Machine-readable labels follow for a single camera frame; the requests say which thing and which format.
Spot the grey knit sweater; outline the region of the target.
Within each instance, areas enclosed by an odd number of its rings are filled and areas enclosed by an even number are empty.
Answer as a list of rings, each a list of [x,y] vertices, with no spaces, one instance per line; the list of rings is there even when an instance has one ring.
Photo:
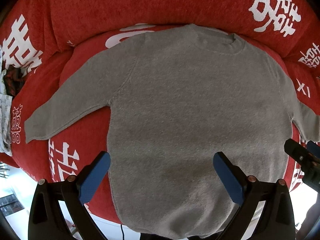
[[[197,25],[136,35],[91,57],[25,121],[26,140],[50,139],[105,106],[116,214],[170,239],[207,237],[234,215],[214,153],[274,182],[293,127],[319,141],[319,115],[270,55]]]

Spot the floral patterned cloth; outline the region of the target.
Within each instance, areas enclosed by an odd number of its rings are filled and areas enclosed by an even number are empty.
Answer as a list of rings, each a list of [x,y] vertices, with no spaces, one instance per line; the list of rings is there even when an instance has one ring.
[[[10,133],[10,110],[12,104],[12,95],[9,94],[9,87],[5,81],[7,70],[3,69],[3,51],[1,48],[1,153],[12,157],[11,133]]]

